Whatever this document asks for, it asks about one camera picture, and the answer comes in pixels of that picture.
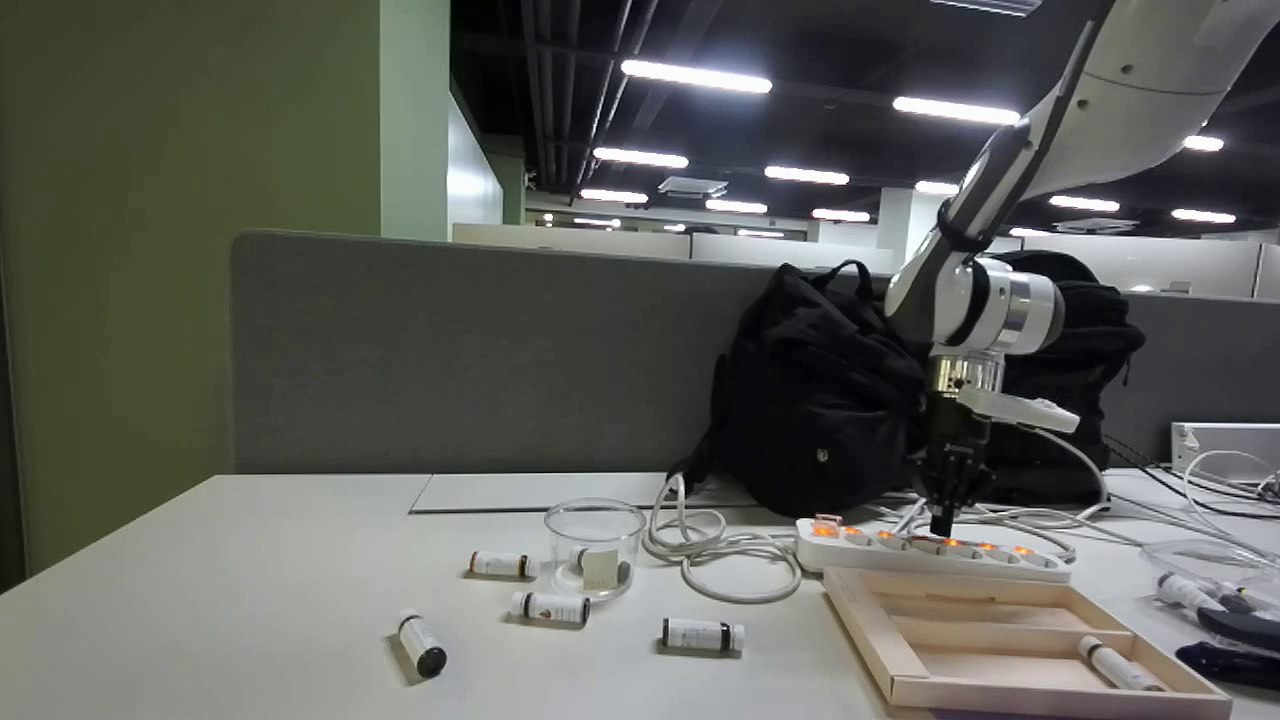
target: power strip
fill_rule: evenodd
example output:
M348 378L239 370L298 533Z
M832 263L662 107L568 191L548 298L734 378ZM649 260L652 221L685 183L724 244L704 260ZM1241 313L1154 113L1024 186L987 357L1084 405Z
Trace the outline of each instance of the power strip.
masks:
M832 525L797 521L797 559L806 572L825 568L893 568L893 572L965 572L965 574L1010 574L1068 585L1068 565L1031 550L1028 542L971 542L938 534L899 534L882 525Z

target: black cable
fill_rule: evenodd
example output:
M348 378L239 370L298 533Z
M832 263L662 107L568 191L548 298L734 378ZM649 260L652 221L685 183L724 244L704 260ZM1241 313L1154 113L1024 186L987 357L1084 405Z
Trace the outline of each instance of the black cable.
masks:
M1137 473L1143 473L1150 478L1157 478L1161 487L1169 487L1182 498L1192 498L1197 507L1214 512L1214 516L1237 516L1237 521L1280 521L1275 512L1237 512L1237 507L1220 507L1220 505L1204 505L1197 496L1185 496L1172 478L1157 475L1154 464L1137 459L1134 452L1126 452L1118 439L1104 439L1122 459L1129 459Z

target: small white cylinder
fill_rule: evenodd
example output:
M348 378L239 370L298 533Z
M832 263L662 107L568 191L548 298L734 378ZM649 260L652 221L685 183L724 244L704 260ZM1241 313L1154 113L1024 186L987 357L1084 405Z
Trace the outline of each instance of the small white cylinder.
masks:
M665 650L740 655L750 648L744 623L665 616L656 638Z
M1126 658L1097 636L1079 636L1079 658L1118 688L1166 691L1166 682L1150 669Z
M421 616L403 616L396 626L399 650L414 662L417 674L431 678L446 673L447 650L446 642L424 626Z
M469 574L533 579L533 559L523 550L474 550Z
M513 616L523 623L585 626L591 616L591 601L573 591L521 591Z

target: gray cubicle partition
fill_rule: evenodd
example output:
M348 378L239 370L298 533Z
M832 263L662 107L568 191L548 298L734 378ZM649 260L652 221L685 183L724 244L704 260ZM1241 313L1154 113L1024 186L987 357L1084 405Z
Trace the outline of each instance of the gray cubicle partition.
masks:
M246 234L231 255L236 466L668 466L768 267ZM1134 296L1150 348L1110 436L1280 415L1280 305Z

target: green wall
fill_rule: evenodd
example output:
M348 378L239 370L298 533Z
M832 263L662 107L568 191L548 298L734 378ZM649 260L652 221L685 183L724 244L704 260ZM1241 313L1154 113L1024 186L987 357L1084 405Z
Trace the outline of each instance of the green wall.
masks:
M383 2L446 19L383 60ZM0 260L28 568L230 466L230 244L382 231L382 77L447 0L0 0ZM446 154L442 127L403 139ZM396 223L431 234L438 199Z

